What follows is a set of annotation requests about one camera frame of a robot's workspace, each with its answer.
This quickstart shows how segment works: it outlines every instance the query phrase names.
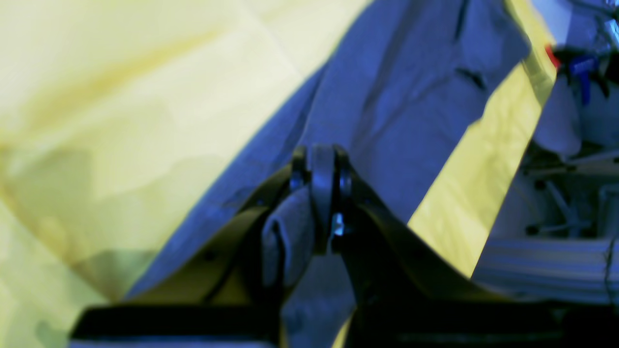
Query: black metal bracket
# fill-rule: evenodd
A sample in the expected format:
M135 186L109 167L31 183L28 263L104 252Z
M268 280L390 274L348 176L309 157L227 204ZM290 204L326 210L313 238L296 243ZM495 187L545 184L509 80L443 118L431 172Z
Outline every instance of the black metal bracket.
M315 253L340 253L355 291L348 347L548 347L586 335L577 312L570 312L568 324L579 324L571 326L555 315L570 306L511 303L462 277L389 212L343 148L313 147L311 155L308 161L306 149L297 148L290 164L256 189L177 273L126 303L88 309L72 338L278 346L279 311L289 289L281 277L273 286L262 282L261 230L281 200L307 185L319 226ZM335 215L342 218L341 233L331 228Z

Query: wrinkled cloth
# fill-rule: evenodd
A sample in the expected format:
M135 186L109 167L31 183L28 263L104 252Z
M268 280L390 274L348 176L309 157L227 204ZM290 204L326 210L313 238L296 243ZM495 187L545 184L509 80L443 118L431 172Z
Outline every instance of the wrinkled cloth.
M367 3L3 1L0 347L121 300Z
M528 52L499 1L374 2L208 190L129 296L178 269L298 144L342 145L406 223ZM330 346L354 305L341 258L314 258L283 309L290 346Z
M293 192L264 223L262 230L262 282L274 285L283 261L284 286L298 282L314 251L314 219L307 186Z
M533 141L562 158L572 157L582 147L582 125L578 106L567 77L557 78L544 106Z

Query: blue fabric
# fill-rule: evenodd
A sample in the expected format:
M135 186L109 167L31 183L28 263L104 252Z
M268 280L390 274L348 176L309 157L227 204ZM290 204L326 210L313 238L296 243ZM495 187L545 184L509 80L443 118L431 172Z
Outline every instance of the blue fabric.
M567 78L558 76L537 123L533 141L544 150L569 158L581 150L581 127L578 107Z
M500 1L372 3L206 192L129 297L178 269L298 144L344 146L361 177L408 220L528 52ZM314 258L282 313L290 346L329 347L353 308L341 258Z

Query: yellow fabric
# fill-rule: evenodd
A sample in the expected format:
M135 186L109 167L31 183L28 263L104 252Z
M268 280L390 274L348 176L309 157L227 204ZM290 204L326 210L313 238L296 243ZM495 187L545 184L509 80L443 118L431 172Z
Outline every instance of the yellow fabric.
M441 170L409 227L463 275L477 265L492 224L556 78L552 34L529 1L506 0L532 52L490 97Z
M120 298L366 3L0 1L0 348Z

